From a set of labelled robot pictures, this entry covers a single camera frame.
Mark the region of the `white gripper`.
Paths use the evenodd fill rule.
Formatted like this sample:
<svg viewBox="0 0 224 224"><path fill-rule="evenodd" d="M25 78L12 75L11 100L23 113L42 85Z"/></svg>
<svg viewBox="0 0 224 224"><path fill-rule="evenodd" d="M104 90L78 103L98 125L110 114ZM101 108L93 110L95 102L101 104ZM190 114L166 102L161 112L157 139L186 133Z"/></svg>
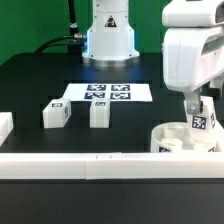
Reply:
<svg viewBox="0 0 224 224"><path fill-rule="evenodd" d="M163 77L168 89L184 94L189 115L203 111L196 90L224 73L224 30L170 28L163 42Z"/></svg>

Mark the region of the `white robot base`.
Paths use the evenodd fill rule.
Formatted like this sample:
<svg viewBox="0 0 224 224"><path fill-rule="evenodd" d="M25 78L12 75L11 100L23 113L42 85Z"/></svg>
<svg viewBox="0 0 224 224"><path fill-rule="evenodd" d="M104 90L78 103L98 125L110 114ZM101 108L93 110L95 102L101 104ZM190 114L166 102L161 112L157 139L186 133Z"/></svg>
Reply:
<svg viewBox="0 0 224 224"><path fill-rule="evenodd" d="M83 62L105 68L137 63L140 53L129 25L129 0L92 0L92 9Z"/></svg>

